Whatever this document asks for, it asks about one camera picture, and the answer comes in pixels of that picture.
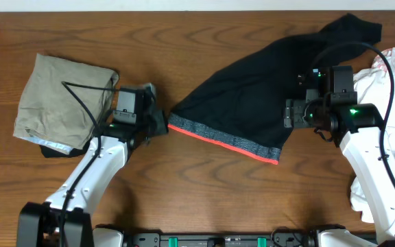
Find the black leggings with red waistband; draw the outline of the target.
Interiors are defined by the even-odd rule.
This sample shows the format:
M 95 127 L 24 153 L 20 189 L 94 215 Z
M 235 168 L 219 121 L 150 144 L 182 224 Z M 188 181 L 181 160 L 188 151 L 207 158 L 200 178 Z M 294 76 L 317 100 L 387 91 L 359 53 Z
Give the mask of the black leggings with red waistband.
M 288 36 L 215 72 L 172 109 L 168 126 L 258 161 L 278 164 L 292 129 L 284 126 L 287 99 L 302 99 L 298 76 L 325 49 L 348 42 L 316 62 L 338 65 L 381 41 L 382 25 L 346 14 L 310 34 Z

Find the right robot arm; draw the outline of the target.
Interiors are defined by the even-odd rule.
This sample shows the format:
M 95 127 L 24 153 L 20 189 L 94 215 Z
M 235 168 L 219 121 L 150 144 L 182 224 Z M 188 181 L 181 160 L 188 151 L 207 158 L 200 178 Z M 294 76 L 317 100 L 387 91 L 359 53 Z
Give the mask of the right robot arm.
M 395 246 L 395 156 L 385 122 L 374 104 L 358 104 L 355 92 L 325 93 L 309 89 L 305 99 L 287 99 L 287 128 L 330 132 L 352 166 L 372 214 L 376 241 Z

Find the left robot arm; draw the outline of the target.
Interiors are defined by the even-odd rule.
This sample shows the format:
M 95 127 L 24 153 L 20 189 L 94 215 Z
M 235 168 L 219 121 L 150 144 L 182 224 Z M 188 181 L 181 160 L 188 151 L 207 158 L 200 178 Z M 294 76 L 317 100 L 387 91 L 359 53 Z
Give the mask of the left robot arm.
M 28 202 L 19 214 L 17 246 L 127 246 L 125 233 L 91 223 L 102 196 L 131 153 L 152 137 L 167 134 L 163 110 L 154 101 L 136 112 L 108 111 L 88 150 L 64 184 L 43 203 Z

